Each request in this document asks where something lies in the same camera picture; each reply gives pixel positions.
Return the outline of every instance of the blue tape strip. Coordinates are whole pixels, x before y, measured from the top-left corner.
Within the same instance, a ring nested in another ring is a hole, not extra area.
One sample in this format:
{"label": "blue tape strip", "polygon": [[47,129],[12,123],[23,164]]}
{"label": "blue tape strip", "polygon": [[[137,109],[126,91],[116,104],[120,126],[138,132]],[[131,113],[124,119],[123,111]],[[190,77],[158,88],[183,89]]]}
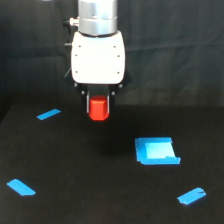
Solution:
{"label": "blue tape strip", "polygon": [[34,195],[36,193],[31,188],[27,187],[24,183],[17,179],[10,181],[9,183],[7,183],[7,185],[11,187],[14,191],[19,193],[21,196]]}
{"label": "blue tape strip", "polygon": [[166,157],[165,159],[147,159],[140,162],[144,165],[176,165],[180,164],[180,161],[179,157]]}
{"label": "blue tape strip", "polygon": [[201,188],[195,188],[192,191],[189,191],[188,193],[178,197],[177,199],[180,201],[180,203],[189,205],[192,202],[204,197],[206,193]]}
{"label": "blue tape strip", "polygon": [[171,138],[138,138],[138,141],[143,141],[145,143],[158,143],[158,142],[170,142],[173,143]]}
{"label": "blue tape strip", "polygon": [[44,119],[46,119],[48,117],[51,117],[55,114],[58,114],[60,112],[61,112],[60,110],[54,109],[54,110],[48,111],[44,114],[41,114],[41,115],[37,116],[37,118],[40,119],[40,120],[44,120]]}

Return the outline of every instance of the metal cylinder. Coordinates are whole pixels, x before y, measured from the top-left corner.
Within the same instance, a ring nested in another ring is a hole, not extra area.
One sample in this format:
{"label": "metal cylinder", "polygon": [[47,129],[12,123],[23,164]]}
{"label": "metal cylinder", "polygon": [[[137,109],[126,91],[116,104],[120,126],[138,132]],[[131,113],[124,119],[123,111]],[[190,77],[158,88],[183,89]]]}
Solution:
{"label": "metal cylinder", "polygon": [[91,36],[117,32],[117,0],[79,0],[79,31]]}

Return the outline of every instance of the blue paper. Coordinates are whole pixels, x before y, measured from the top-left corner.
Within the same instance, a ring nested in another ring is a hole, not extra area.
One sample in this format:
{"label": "blue paper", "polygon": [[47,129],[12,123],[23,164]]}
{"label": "blue paper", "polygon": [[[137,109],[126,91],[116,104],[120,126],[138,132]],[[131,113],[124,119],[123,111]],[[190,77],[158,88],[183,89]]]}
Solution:
{"label": "blue paper", "polygon": [[162,159],[168,157],[175,157],[171,143],[145,143],[147,158]]}
{"label": "blue paper", "polygon": [[171,143],[171,138],[135,139],[137,161],[144,165],[180,164]]}
{"label": "blue paper", "polygon": [[60,112],[61,112],[60,110],[54,109],[54,110],[48,111],[44,114],[41,114],[41,115],[37,116],[37,118],[40,119],[40,120],[44,120],[44,119],[46,119],[48,117],[51,117],[55,114],[58,114]]}
{"label": "blue paper", "polygon": [[194,190],[178,197],[177,199],[180,201],[180,203],[189,205],[192,202],[204,197],[206,193],[201,188],[195,188]]}
{"label": "blue paper", "polygon": [[14,191],[16,191],[18,194],[21,196],[26,196],[26,195],[34,195],[36,192],[27,187],[24,183],[21,181],[14,179],[7,183],[9,187],[11,187]]}

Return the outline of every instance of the black table surface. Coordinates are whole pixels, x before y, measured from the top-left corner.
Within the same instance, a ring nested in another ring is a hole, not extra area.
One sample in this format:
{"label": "black table surface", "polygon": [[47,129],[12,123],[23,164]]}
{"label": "black table surface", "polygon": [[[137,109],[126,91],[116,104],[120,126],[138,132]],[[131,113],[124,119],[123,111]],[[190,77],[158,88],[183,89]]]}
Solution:
{"label": "black table surface", "polygon": [[[0,124],[0,224],[224,223],[224,109],[13,105]],[[171,137],[180,165],[136,161],[135,138]],[[7,186],[19,179],[36,194]],[[190,204],[177,197],[201,187]]]}

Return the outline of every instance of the blue folded paper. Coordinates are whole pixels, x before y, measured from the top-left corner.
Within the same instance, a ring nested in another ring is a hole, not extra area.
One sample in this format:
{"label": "blue folded paper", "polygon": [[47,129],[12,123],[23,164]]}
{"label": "blue folded paper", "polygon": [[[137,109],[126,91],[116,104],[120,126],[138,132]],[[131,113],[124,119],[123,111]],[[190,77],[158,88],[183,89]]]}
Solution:
{"label": "blue folded paper", "polygon": [[137,161],[144,165],[180,164],[171,143],[171,138],[135,139]]}
{"label": "blue folded paper", "polygon": [[9,183],[7,183],[7,185],[21,196],[34,195],[36,193],[31,188],[29,188],[28,186],[26,186],[24,183],[22,183],[17,179],[10,181]]}
{"label": "blue folded paper", "polygon": [[189,191],[188,193],[178,197],[177,199],[179,200],[180,203],[189,205],[192,202],[204,197],[205,195],[206,195],[206,193],[204,192],[204,190],[198,187],[198,188],[195,188],[194,190]]}

